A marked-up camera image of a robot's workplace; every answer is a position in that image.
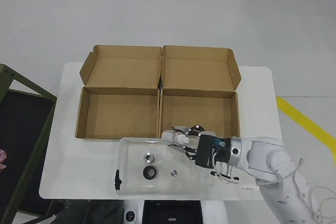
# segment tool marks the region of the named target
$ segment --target label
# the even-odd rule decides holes
[[[247,191],[260,190],[258,186],[241,186],[240,189]]]

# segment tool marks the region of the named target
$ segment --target cable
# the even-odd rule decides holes
[[[225,178],[224,176],[220,175],[220,173],[217,171],[216,167],[215,167],[215,157],[217,156],[217,153],[213,154],[212,160],[213,160],[213,167],[214,167],[214,171],[217,173],[217,176],[219,178],[221,178],[222,180],[225,180],[226,182],[228,182],[229,184],[238,184],[238,182],[236,181],[232,181],[228,178]]]
[[[335,215],[333,215],[333,216],[323,216],[323,215],[321,215],[322,214],[322,206],[323,206],[323,204],[325,203],[325,202],[327,202],[327,201],[329,201],[329,200],[336,200],[336,193],[335,192],[333,192],[331,189],[329,189],[329,188],[327,188],[327,187],[325,187],[325,186],[315,186],[315,187],[313,187],[310,191],[309,191],[309,203],[310,203],[310,206],[309,205],[307,205],[307,203],[305,202],[305,200],[304,200],[304,198],[305,198],[305,194],[304,193],[302,193],[301,194],[301,192],[300,192],[300,189],[298,188],[298,186],[297,186],[297,184],[296,184],[296,181],[295,181],[295,175],[293,176],[293,183],[294,183],[294,185],[295,185],[295,188],[296,188],[296,190],[298,191],[298,193],[299,193],[299,195],[298,195],[298,197],[300,198],[300,200],[302,200],[302,202],[304,203],[304,205],[308,208],[308,210],[311,212],[311,214],[312,214],[312,216],[315,216],[316,218],[321,218],[321,221],[319,222],[319,221],[316,221],[315,219],[313,219],[316,223],[322,223],[323,222],[323,218],[336,218],[336,214]],[[331,198],[327,198],[327,199],[325,199],[325,200],[323,200],[321,203],[320,203],[320,205],[319,205],[319,212],[320,212],[320,214],[318,214],[318,213],[316,213],[313,209],[312,209],[312,193],[313,193],[313,191],[314,190],[316,190],[316,189],[319,189],[319,188],[322,188],[322,189],[325,189],[325,190],[328,190],[328,191],[330,191],[335,197],[331,197]],[[334,222],[336,222],[336,219],[334,219],[334,220],[332,220],[331,222],[329,222],[328,224],[331,224],[331,223],[334,223]]]
[[[278,180],[274,180],[274,181],[269,181],[269,182],[257,183],[256,185],[257,185],[257,186],[262,186],[262,185],[277,184],[277,183],[282,182],[282,181],[285,180],[286,178],[289,178],[290,176],[294,175],[294,174],[296,173],[296,171],[301,167],[303,161],[304,161],[304,160],[303,160],[302,158],[300,158],[297,167],[296,167],[291,173],[289,173],[288,175],[284,176],[283,178],[278,179]]]

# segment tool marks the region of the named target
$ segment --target box flap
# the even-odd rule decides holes
[[[228,48],[164,46],[164,88],[235,91],[241,76],[233,51]]]
[[[86,87],[157,89],[161,56],[159,46],[96,45],[80,75]]]

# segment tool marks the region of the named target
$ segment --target gray floor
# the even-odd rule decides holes
[[[0,63],[57,94],[63,66],[95,44],[229,47],[239,65],[269,67],[276,95],[336,138],[336,0],[213,2],[0,1]],[[336,191],[330,149],[279,117],[311,185]],[[264,202],[226,205],[230,223],[277,223]]]

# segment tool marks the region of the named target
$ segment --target cardboard box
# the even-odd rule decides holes
[[[98,45],[80,75],[77,138],[156,138],[195,124],[240,135],[241,76],[231,49]]]
[[[95,46],[80,71],[75,137],[158,137],[161,56],[155,46]]]
[[[164,46],[159,134],[200,124],[218,136],[239,136],[237,93],[241,76],[227,48]]]

